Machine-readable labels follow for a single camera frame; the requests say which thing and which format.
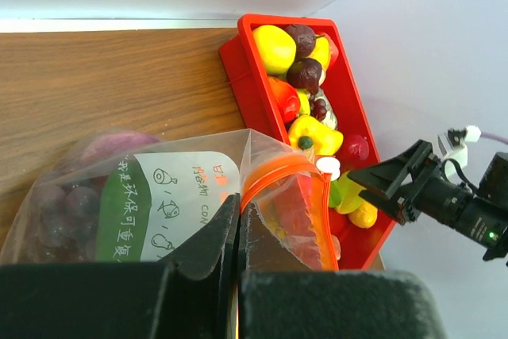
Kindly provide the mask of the clear zip top bag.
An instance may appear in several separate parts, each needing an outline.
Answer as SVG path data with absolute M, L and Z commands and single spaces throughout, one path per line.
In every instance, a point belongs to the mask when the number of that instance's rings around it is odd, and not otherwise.
M 101 192 L 94 261 L 161 260 L 238 195 L 241 212 L 256 204 L 267 229 L 308 268 L 337 269 L 341 247 L 329 228 L 330 181 L 314 152 L 242 129 L 160 140 L 81 164 L 96 137 L 78 142 L 34 182 L 2 246 L 3 264 L 35 263 L 30 209 L 37 186 L 90 180 Z

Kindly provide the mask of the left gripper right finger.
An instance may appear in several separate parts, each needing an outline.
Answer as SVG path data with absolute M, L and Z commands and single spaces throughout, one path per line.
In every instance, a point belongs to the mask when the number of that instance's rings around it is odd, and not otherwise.
M 254 203 L 241 216 L 241 338 L 445 338 L 429 288 L 409 272 L 319 272 L 291 254 Z

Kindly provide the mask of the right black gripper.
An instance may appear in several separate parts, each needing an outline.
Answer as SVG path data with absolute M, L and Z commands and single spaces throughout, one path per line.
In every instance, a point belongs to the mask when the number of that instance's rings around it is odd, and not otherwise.
M 408 175 L 410 182 L 403 185 Z M 359 193 L 364 201 L 400 225 L 425 214 L 484 247 L 484 261 L 507 257 L 505 152 L 494 154 L 478 186 L 456 160 L 434 156 L 432 144 L 424 140 L 389 160 L 351 170 L 348 178 L 365 189 Z

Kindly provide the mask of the purple onion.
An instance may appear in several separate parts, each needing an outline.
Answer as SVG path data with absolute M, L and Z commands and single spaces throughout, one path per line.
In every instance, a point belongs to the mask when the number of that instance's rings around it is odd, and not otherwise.
M 136 131 L 106 133 L 96 137 L 85 147 L 79 161 L 83 165 L 90 165 L 120 153 L 159 142 L 157 137 Z

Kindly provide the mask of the purple grape bunch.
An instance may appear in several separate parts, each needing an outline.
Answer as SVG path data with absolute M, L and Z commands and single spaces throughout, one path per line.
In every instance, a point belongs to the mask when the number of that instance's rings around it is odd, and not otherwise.
M 37 186 L 31 197 L 35 263 L 95 260 L 100 190 L 90 180 Z

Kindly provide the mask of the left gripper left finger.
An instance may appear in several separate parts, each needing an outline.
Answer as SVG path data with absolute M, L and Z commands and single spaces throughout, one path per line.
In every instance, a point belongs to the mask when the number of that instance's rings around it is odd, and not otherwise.
M 1 269 L 4 338 L 231 338 L 240 198 L 156 262 Z

